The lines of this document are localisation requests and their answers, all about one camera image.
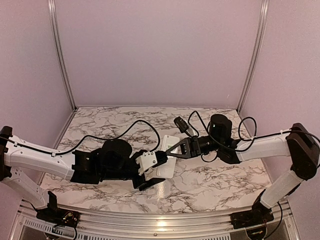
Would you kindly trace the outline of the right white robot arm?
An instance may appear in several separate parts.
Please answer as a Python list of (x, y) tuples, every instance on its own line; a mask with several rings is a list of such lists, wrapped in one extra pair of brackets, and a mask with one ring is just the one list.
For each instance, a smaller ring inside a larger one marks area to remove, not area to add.
[(317, 173), (320, 140), (309, 133), (301, 123), (269, 135), (233, 139), (232, 122), (222, 114), (214, 114), (204, 129), (206, 136), (186, 137), (167, 149), (166, 155), (191, 159), (216, 152), (221, 161), (230, 165), (268, 157), (291, 158), (290, 169), (261, 192), (252, 205), (247, 214), (247, 219), (252, 224), (260, 223), (279, 200), (293, 193), (302, 182), (312, 179)]

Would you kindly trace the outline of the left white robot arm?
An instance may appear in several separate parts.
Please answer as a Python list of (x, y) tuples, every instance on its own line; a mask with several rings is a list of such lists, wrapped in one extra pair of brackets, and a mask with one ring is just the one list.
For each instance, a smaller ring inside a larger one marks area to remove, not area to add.
[(0, 131), (0, 180), (22, 195), (38, 212), (53, 223), (63, 219), (57, 197), (31, 180), (23, 169), (31, 169), (58, 176), (77, 184), (97, 185), (103, 181), (132, 181), (134, 189), (143, 191), (163, 178), (147, 180), (145, 172), (165, 164), (164, 151), (133, 152), (123, 139), (106, 140), (102, 147), (91, 152), (71, 150), (60, 152), (40, 145), (27, 145), (14, 136), (10, 126)]

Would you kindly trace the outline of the white remote control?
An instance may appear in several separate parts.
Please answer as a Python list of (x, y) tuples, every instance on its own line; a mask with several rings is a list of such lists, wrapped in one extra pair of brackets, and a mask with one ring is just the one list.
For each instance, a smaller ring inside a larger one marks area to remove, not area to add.
[[(180, 141), (179, 137), (165, 135), (163, 137), (161, 150), (165, 152), (166, 150), (170, 149), (175, 144), (177, 144), (179, 141)], [(167, 162), (156, 168), (155, 176), (158, 178), (172, 179), (174, 176), (176, 160), (177, 160), (176, 157), (168, 156)]]

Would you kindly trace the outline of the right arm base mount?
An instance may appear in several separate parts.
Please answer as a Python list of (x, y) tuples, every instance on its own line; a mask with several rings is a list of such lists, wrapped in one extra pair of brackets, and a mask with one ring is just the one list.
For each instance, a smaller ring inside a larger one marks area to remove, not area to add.
[(233, 228), (240, 229), (273, 221), (274, 215), (271, 211), (262, 213), (260, 210), (246, 210), (232, 213), (230, 219)]

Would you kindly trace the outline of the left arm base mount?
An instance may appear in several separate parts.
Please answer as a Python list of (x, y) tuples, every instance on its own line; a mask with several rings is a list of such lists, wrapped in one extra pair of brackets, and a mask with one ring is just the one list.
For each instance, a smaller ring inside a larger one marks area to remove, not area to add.
[(48, 203), (43, 209), (36, 209), (36, 217), (40, 220), (53, 223), (57, 226), (76, 228), (80, 213), (78, 211), (58, 207), (57, 197), (48, 191)]

